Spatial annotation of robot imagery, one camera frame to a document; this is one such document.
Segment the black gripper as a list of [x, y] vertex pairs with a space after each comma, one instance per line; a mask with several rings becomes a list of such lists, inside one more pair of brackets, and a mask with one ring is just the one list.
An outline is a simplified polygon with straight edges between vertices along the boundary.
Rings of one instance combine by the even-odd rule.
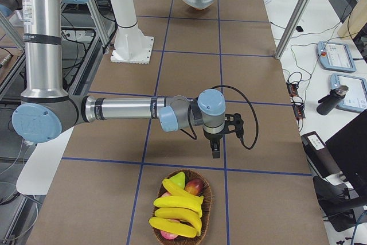
[[223, 124], [216, 127], [209, 127], [207, 125], [203, 125], [203, 132], [205, 138], [210, 141], [210, 148], [212, 150], [212, 158], [220, 158], [220, 139], [223, 137]]

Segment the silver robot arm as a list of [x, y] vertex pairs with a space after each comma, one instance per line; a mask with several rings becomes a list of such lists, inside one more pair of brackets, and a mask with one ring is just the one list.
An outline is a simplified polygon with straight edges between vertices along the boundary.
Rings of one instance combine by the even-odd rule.
[[220, 157], [226, 123], [225, 99], [218, 90], [205, 90], [193, 100], [181, 96], [107, 99], [67, 93], [62, 75], [61, 2], [22, 0], [27, 86], [12, 115], [20, 136], [43, 143], [95, 120], [158, 119], [166, 132], [202, 126], [213, 157]]

